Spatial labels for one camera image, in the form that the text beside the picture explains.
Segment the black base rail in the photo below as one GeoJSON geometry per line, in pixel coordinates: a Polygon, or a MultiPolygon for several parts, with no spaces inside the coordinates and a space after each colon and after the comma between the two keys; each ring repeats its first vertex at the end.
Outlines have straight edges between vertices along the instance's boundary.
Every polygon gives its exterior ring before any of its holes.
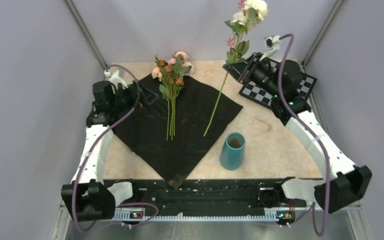
{"type": "Polygon", "coordinates": [[[304,200],[280,197],[279,178],[189,179],[175,189],[162,179],[130,179],[127,203],[151,203],[160,217],[263,217],[276,208],[307,208],[304,200]]]}

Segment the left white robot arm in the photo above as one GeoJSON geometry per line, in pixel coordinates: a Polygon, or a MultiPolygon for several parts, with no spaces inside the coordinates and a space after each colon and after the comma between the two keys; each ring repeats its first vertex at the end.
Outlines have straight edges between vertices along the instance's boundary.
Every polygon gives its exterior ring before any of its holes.
{"type": "Polygon", "coordinates": [[[113,129],[135,110],[154,103],[158,94],[139,81],[122,85],[108,80],[92,86],[94,101],[86,118],[86,138],[80,163],[71,183],[61,187],[61,197],[76,222],[109,220],[124,202],[134,207],[140,202],[139,191],[129,181],[104,185],[107,152],[114,137],[113,129]]]}

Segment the teal ceramic vase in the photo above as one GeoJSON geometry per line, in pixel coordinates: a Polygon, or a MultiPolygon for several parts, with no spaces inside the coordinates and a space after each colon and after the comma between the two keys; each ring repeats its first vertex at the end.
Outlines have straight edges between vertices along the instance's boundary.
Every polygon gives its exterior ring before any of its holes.
{"type": "Polygon", "coordinates": [[[246,139],[239,132],[230,133],[223,144],[219,161],[223,168],[229,171],[238,169],[243,163],[246,139]]]}

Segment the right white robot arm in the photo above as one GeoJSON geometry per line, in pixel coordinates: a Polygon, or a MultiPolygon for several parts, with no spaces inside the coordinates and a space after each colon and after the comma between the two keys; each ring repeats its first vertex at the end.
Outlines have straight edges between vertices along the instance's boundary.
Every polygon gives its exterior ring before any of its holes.
{"type": "Polygon", "coordinates": [[[287,206],[292,200],[318,204],[332,214],[363,198],[372,178],[367,166],[358,166],[332,141],[308,104],[316,79],[300,65],[263,58],[259,52],[223,69],[242,84],[249,99],[262,95],[273,114],[304,146],[316,163],[321,180],[287,177],[278,183],[273,200],[287,206]]]}

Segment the black wrapping sheet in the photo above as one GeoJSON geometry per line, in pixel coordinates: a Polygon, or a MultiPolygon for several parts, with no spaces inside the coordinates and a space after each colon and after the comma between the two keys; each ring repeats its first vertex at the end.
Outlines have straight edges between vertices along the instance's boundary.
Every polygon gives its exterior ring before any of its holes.
{"type": "Polygon", "coordinates": [[[209,152],[243,106],[190,76],[175,104],[174,136],[167,137],[168,103],[159,97],[135,110],[114,129],[115,135],[178,189],[209,152]]]}

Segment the white flower stem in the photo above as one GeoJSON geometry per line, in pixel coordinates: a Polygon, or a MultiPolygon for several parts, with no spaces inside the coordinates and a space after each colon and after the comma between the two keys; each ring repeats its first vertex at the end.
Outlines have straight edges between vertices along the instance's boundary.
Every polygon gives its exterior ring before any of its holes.
{"type": "Polygon", "coordinates": [[[250,48],[250,41],[244,40],[252,29],[261,24],[268,15],[268,5],[264,0],[240,0],[239,11],[233,14],[232,19],[224,24],[231,30],[226,44],[229,50],[226,52],[226,64],[243,62],[245,54],[250,48]]]}

